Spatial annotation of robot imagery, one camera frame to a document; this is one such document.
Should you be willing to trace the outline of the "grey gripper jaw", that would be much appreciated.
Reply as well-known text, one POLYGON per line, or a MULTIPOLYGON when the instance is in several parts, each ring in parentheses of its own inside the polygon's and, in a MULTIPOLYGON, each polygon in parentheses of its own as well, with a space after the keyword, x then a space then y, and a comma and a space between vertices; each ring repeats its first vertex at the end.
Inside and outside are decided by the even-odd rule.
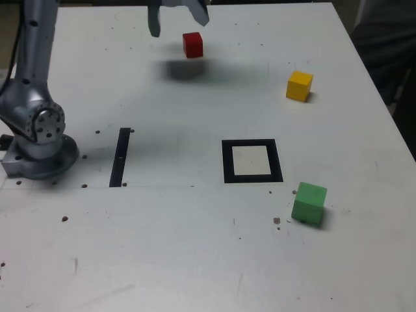
POLYGON ((209 23, 209 13, 204 0, 182 0, 181 4, 188 8, 194 20, 200 25, 206 26, 209 23))
POLYGON ((160 0, 148 1, 148 28, 154 38, 160 37, 161 33, 160 6, 160 0))

